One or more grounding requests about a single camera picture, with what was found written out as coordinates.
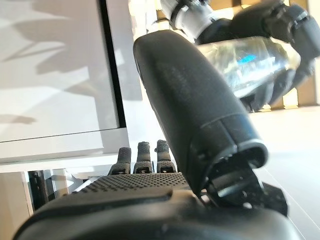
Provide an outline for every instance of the clear plastic bottle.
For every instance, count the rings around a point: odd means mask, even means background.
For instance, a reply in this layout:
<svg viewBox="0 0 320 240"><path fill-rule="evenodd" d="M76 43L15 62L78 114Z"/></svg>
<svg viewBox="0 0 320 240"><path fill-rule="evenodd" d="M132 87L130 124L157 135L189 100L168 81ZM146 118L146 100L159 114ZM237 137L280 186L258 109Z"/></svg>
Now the clear plastic bottle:
<svg viewBox="0 0 320 240"><path fill-rule="evenodd" d="M296 70L299 54L288 44L255 36L197 46L221 72L236 97L250 95L257 87L273 81L277 74Z"/></svg>

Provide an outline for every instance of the black robotic finger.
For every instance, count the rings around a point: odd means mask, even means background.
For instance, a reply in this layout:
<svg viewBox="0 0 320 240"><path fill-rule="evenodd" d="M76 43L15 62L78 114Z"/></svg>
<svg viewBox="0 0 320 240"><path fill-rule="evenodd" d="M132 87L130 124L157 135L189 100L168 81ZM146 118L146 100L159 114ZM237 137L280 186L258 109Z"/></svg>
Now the black robotic finger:
<svg viewBox="0 0 320 240"><path fill-rule="evenodd" d="M308 77L313 75L315 71L315 64L315 59L310 61L301 61L300 66L295 72L290 90L299 87Z"/></svg>
<svg viewBox="0 0 320 240"><path fill-rule="evenodd" d="M293 85L295 74L295 70L289 69L276 76L276 79L274 80L272 97L268 103L269 105L276 103L283 95L290 91Z"/></svg>
<svg viewBox="0 0 320 240"><path fill-rule="evenodd" d="M256 89L254 101L251 103L251 108L254 112L259 111L264 105L270 102L274 92L274 86L274 82L268 82Z"/></svg>
<svg viewBox="0 0 320 240"><path fill-rule="evenodd" d="M157 155L156 172L157 173L176 173L176 167L171 161L169 145L165 140L158 140L155 149Z"/></svg>
<svg viewBox="0 0 320 240"><path fill-rule="evenodd" d="M274 83L268 82L256 88L255 92L249 96L241 98L241 102L247 112L254 113L268 104L274 92Z"/></svg>
<svg viewBox="0 0 320 240"><path fill-rule="evenodd" d="M112 165L108 175L130 174L131 148L121 147L118 153L118 160Z"/></svg>
<svg viewBox="0 0 320 240"><path fill-rule="evenodd" d="M149 142L143 141L138 144L138 155L133 169L134 174L152 174L153 168L150 157Z"/></svg>

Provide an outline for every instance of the robotic hand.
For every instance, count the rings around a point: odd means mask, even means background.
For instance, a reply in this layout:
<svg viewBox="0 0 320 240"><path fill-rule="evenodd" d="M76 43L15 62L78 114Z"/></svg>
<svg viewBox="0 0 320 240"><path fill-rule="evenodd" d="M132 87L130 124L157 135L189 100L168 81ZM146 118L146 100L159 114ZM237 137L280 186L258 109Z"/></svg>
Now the robotic hand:
<svg viewBox="0 0 320 240"><path fill-rule="evenodd" d="M286 6L283 0L267 0L242 10L232 20L217 17L205 0L161 0L161 5L173 25L194 38L197 45L261 36L290 43L297 51L301 57L297 70L284 70L273 81L241 98L249 112L274 104L314 72L315 58L320 56L320 28L298 5Z"/></svg>

